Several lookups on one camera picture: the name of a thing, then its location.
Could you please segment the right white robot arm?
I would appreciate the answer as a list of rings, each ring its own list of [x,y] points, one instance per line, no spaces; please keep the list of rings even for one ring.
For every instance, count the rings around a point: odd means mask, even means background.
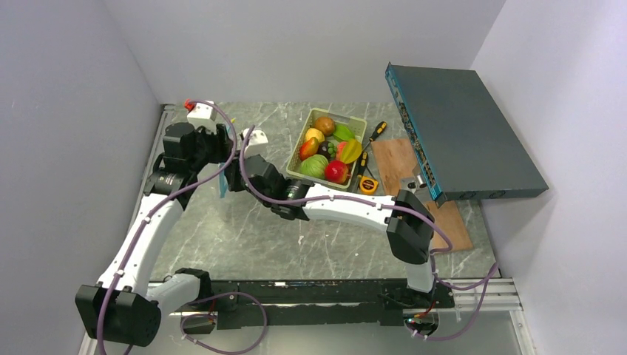
[[[435,219],[412,193],[364,196],[319,183],[286,178],[260,155],[226,164],[231,192],[247,191],[286,220],[332,220],[368,227],[387,236],[393,256],[405,264],[407,296],[417,307],[435,299],[430,259]]]

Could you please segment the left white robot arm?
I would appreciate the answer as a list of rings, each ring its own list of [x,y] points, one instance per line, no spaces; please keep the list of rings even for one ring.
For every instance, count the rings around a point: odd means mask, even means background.
[[[212,301],[209,273],[184,268],[156,288],[150,277],[165,240],[197,187],[231,165],[238,137],[231,120],[209,126],[180,122],[167,126],[143,186],[137,216],[122,246],[94,285],[81,285],[75,304],[87,335],[100,354],[106,344],[148,346],[162,319],[185,304],[195,311]]]

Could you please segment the clear zip top bag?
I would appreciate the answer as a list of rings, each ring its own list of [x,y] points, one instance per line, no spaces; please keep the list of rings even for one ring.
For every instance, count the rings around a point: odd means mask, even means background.
[[[226,128],[226,132],[229,138],[233,138],[234,139],[234,144],[237,145],[238,142],[238,138],[237,138],[237,131],[234,127],[234,122],[236,121],[236,118],[230,118],[230,125]],[[227,172],[227,167],[228,167],[229,163],[221,163],[219,165],[220,168],[224,168],[224,170],[218,175],[219,178],[219,183],[218,183],[218,187],[219,187],[219,198],[223,199],[226,196],[226,193],[228,191],[228,180],[226,177],[226,172]]]

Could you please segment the red orange mango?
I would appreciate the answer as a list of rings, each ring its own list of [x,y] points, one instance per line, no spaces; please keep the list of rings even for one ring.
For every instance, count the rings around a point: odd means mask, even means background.
[[[319,148],[319,141],[316,137],[312,137],[304,142],[299,148],[299,159],[304,161],[309,157],[315,155]]]

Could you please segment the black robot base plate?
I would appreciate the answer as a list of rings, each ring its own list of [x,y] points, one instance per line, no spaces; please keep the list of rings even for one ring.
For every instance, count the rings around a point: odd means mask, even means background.
[[[214,280],[217,301],[183,305],[210,311],[220,330],[267,325],[402,326],[414,313],[455,306],[452,291],[437,285],[422,294],[402,278],[363,280]]]

